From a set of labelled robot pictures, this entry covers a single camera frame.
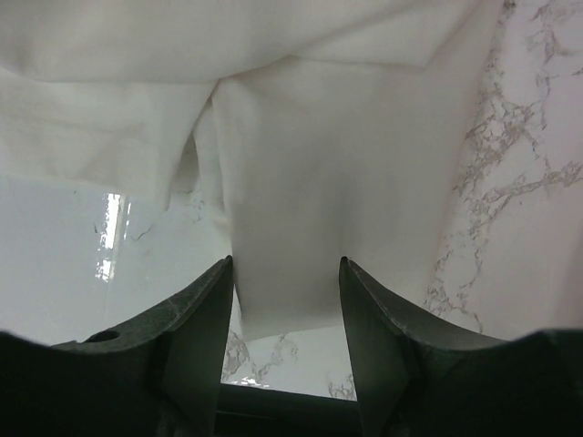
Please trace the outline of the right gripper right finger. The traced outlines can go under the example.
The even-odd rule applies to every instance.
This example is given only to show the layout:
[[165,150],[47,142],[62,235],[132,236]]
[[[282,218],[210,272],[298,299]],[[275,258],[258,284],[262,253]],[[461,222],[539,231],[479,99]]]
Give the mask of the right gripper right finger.
[[582,332],[495,339],[440,319],[342,259],[339,291],[366,436],[579,436]]

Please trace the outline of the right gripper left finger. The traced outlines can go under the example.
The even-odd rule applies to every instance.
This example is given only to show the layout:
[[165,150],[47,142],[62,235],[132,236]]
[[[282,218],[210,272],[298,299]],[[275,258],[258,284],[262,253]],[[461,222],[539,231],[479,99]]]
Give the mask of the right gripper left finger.
[[210,436],[233,261],[82,342],[1,336],[4,436]]

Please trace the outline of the white coca-cola t-shirt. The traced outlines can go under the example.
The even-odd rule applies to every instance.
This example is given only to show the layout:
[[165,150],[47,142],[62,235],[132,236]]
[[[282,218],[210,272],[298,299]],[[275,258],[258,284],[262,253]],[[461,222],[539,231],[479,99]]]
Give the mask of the white coca-cola t-shirt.
[[169,203],[193,141],[244,332],[430,283],[498,1],[4,1],[1,169]]

